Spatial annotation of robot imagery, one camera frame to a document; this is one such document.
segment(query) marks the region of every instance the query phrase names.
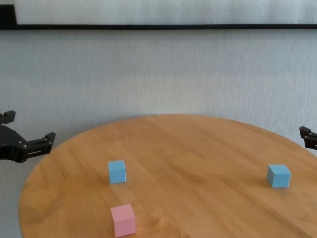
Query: textured wall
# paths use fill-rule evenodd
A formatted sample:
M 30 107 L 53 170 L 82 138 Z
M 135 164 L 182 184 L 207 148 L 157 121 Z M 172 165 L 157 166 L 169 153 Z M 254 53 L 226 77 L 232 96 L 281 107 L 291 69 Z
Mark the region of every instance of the textured wall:
M 317 31 L 1 31 L 0 111 L 56 144 L 139 115 L 249 122 L 300 144 L 317 130 Z M 0 162 L 0 237 L 20 237 L 17 201 L 38 159 Z
M 19 24 L 317 23 L 316 0 L 15 0 Z

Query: blue cube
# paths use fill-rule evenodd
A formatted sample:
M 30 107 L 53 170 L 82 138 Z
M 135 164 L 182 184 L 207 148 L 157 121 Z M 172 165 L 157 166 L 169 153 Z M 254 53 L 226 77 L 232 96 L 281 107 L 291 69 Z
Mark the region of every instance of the blue cube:
M 126 182 L 125 166 L 123 160 L 109 161 L 108 170 L 110 184 Z
M 288 187 L 291 175 L 285 165 L 269 165 L 266 180 L 272 187 Z

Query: white wall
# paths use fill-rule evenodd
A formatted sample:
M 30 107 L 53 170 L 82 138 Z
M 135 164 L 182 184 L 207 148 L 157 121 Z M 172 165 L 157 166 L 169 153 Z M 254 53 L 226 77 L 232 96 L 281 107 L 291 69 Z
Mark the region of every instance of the white wall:
M 249 122 L 303 145 L 317 130 L 316 30 L 1 31 L 0 111 L 26 139 L 56 144 L 139 115 Z M 18 238 L 17 202 L 38 159 L 0 162 L 0 237 Z

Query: round wooden table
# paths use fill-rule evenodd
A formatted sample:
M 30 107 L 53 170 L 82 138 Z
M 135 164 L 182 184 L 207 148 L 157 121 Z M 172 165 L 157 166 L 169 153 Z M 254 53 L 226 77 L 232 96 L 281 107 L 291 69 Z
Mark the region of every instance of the round wooden table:
M 108 182 L 123 159 L 127 183 Z M 266 182 L 285 164 L 290 187 Z M 194 115 L 133 118 L 81 133 L 29 175 L 24 238 L 114 237 L 110 208 L 130 203 L 136 238 L 317 238 L 317 158 L 270 131 Z

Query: white whiteboard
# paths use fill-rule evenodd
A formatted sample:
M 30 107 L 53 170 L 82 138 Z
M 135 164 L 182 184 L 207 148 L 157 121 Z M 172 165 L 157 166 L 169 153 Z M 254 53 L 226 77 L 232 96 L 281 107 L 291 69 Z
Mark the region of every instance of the white whiteboard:
M 316 24 L 317 0 L 15 0 L 18 24 Z

